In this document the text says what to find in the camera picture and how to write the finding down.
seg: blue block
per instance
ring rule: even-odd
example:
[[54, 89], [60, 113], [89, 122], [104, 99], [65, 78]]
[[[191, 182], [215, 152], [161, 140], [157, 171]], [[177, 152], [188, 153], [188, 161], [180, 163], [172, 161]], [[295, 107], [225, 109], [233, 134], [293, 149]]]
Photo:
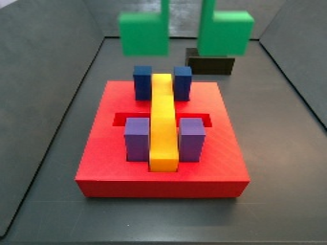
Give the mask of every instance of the blue block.
[[173, 67], [173, 99], [188, 101], [192, 84], [192, 70], [189, 66]]
[[205, 138], [203, 121], [199, 118], [180, 119], [179, 124], [179, 161], [199, 162]]
[[149, 119], [127, 118], [124, 137], [125, 137], [128, 161], [148, 162]]
[[151, 66], [133, 67], [135, 100], [151, 100]]

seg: red block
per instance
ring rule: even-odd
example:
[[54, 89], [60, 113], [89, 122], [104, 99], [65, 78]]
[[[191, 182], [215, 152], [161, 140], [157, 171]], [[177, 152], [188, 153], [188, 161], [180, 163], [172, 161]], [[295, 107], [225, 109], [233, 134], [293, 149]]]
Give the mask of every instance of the red block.
[[193, 82], [189, 101], [176, 101], [176, 118], [199, 117], [205, 141], [199, 163], [177, 172], [149, 172], [148, 163], [127, 162], [124, 124], [148, 117], [151, 101], [133, 99], [133, 83], [111, 81], [104, 89], [74, 180], [88, 197], [237, 197], [251, 179], [216, 83]]

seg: gray floor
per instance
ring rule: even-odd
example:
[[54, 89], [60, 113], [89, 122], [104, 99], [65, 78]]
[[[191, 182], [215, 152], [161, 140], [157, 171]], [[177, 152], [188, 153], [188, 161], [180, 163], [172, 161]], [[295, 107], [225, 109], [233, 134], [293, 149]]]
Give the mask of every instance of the gray floor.
[[171, 40], [171, 56], [121, 56], [104, 42], [54, 138], [6, 242], [327, 241], [327, 137], [257, 42], [219, 81], [252, 182], [236, 199], [86, 199], [74, 184], [108, 79], [131, 79], [135, 64], [171, 72], [192, 40]]

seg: black block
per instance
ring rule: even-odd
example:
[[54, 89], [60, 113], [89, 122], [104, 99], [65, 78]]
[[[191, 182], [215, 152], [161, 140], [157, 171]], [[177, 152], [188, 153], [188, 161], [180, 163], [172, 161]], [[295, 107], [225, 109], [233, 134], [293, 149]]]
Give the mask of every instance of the black block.
[[185, 65], [193, 75], [231, 75], [235, 57], [200, 56], [197, 48], [187, 48]]

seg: purple block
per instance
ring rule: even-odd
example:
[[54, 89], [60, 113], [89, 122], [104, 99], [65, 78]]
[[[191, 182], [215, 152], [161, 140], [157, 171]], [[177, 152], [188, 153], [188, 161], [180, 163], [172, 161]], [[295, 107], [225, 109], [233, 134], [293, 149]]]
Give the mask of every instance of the purple block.
[[180, 119], [179, 123], [179, 161], [199, 162], [205, 138], [203, 121], [199, 118]]
[[147, 162], [149, 156], [149, 119], [127, 118], [124, 136], [128, 161]]

